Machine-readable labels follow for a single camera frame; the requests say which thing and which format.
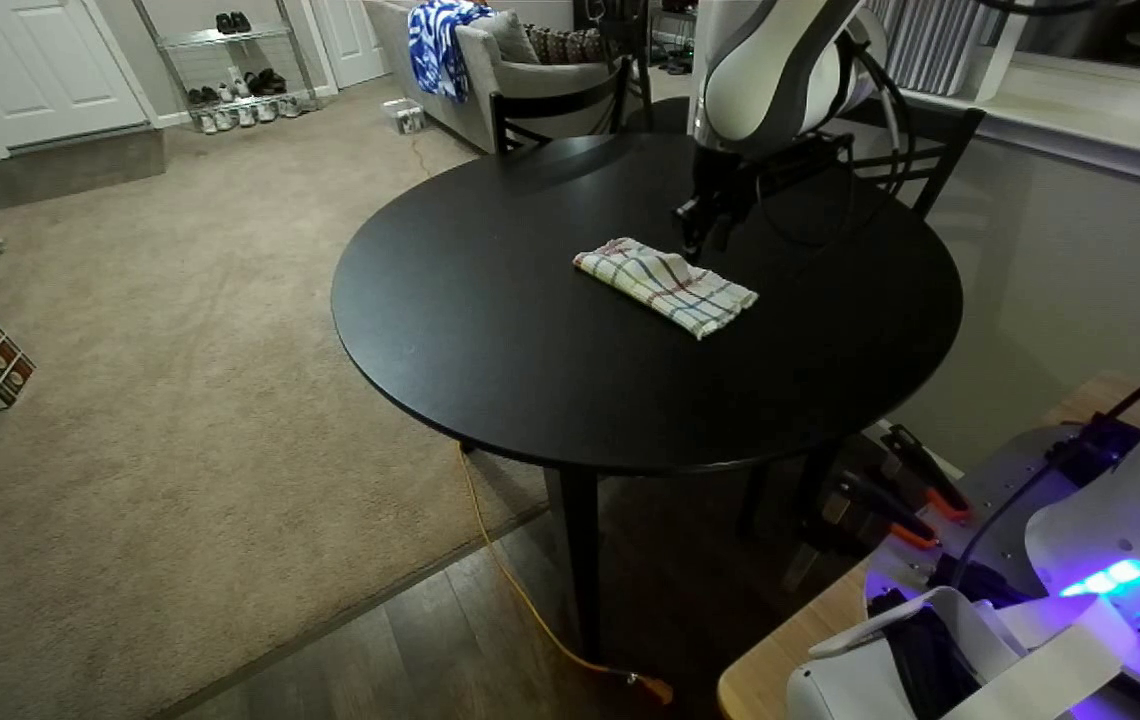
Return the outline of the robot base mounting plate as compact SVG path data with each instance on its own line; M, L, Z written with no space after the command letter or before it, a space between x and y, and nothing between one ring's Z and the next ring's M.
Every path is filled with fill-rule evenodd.
M730 663L718 685L730 720L791 720L790 676L809 653L934 588L958 588L970 601L998 609L1053 596L1025 553L1025 526L1100 472L1119 465L1133 449L1103 449L1091 479L1072 475L1066 454L1076 444L1068 429L1030 431L970 475L978 515L950 520L937 549L910 549L890 542L860 560L858 574L809 601L791 621L769 634L755 649ZM1076 705L1066 720L1140 720L1140 685L1119 673L1097 697Z

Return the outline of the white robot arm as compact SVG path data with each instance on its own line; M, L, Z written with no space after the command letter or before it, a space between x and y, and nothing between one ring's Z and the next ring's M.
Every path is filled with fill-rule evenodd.
M732 227L762 195L755 167L809 142L844 109L854 72L840 36L865 0L718 0L696 17L692 195L677 208L684 252ZM1137 649L1140 685L1140 444L1022 534L1053 596L1109 596Z

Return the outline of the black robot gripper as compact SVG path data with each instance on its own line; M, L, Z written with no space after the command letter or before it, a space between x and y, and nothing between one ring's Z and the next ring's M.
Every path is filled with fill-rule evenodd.
M696 148L692 195L674 208L681 226L681 252L696 260L708 242L723 242L766 195L774 173L774 160Z

